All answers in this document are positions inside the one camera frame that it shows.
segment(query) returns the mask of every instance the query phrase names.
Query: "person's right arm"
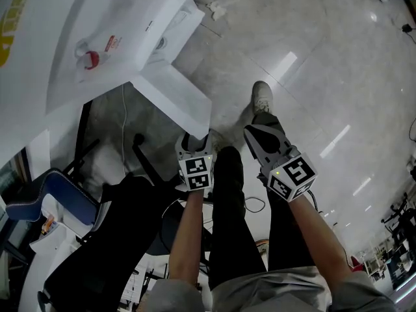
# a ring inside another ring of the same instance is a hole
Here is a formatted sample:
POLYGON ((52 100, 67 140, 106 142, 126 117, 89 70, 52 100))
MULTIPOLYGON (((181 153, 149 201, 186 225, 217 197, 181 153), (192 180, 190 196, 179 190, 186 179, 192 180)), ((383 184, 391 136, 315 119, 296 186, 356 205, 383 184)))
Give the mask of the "person's right arm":
POLYGON ((289 207, 313 261, 333 292, 351 275, 343 246, 305 196, 290 202, 289 207))

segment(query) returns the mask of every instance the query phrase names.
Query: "tile floor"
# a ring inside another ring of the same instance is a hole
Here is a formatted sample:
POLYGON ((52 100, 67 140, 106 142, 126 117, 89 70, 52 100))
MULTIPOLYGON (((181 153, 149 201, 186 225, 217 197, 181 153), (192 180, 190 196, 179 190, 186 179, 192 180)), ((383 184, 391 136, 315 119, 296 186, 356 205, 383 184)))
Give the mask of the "tile floor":
MULTIPOLYGON (((227 14, 214 22, 207 12, 174 65, 212 99, 212 127, 241 150, 246 196, 267 199, 241 129, 250 121, 242 112, 252 85, 264 80, 291 142, 307 152, 320 173, 313 192, 320 210, 329 214, 326 220, 338 223, 351 252, 366 247, 410 178, 416 45, 400 30, 405 23, 414 27, 404 2, 219 1, 227 14)), ((181 129, 130 86, 125 95, 127 166, 140 171, 129 151, 140 131, 149 135, 145 153, 162 176, 170 177, 181 129)), ((120 90, 95 100, 90 137, 105 136, 117 152, 123 111, 120 90)), ((251 201, 248 207, 260 205, 251 201)), ((246 220, 255 239, 268 237, 268 205, 247 213, 246 220)))

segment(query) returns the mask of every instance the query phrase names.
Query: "person's leg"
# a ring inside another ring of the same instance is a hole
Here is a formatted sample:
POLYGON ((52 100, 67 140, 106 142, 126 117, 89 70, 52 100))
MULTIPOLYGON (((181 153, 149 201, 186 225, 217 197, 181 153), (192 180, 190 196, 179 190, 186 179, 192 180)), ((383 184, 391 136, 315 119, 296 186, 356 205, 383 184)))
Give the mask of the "person's leg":
MULTIPOLYGON (((272 114, 272 100, 272 91, 267 84, 254 84, 253 111, 255 117, 252 123, 269 126, 285 134, 278 118, 272 114)), ((289 204, 274 192, 268 191, 267 196, 272 210, 268 270, 315 265, 289 204)))
POLYGON ((234 147, 222 149, 214 166, 211 290, 233 278, 266 271, 244 219, 243 184, 240 153, 234 147))

